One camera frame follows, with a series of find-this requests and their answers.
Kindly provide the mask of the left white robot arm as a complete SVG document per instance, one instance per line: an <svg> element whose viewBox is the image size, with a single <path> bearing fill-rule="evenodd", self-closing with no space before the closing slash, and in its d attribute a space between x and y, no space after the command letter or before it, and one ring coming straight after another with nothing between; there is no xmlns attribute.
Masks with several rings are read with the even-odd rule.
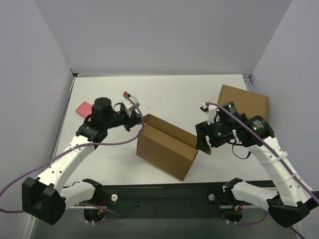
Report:
<svg viewBox="0 0 319 239"><path fill-rule="evenodd" d="M22 184L22 210L49 225L57 223L64 212L82 202L96 205L102 200L101 184L84 179L65 187L66 181L98 146L105 146L108 130L123 126L126 131L144 125L144 117L135 96L124 92L114 110L110 99L97 98L67 148L53 159L52 164L35 178L26 178Z"/></svg>

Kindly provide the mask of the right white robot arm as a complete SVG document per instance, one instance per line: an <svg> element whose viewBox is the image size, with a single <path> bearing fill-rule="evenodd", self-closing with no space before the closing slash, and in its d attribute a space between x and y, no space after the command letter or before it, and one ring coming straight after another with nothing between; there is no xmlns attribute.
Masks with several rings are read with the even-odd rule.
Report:
<svg viewBox="0 0 319 239"><path fill-rule="evenodd" d="M196 149L210 153L212 148L227 143L242 146L257 158L275 186L274 190L267 190L234 178L222 188L229 202L257 206L285 228L302 221L318 207L318 193L301 179L262 116L248 119L238 113L233 102L205 102L200 109L207 114L207 120L195 126Z"/></svg>

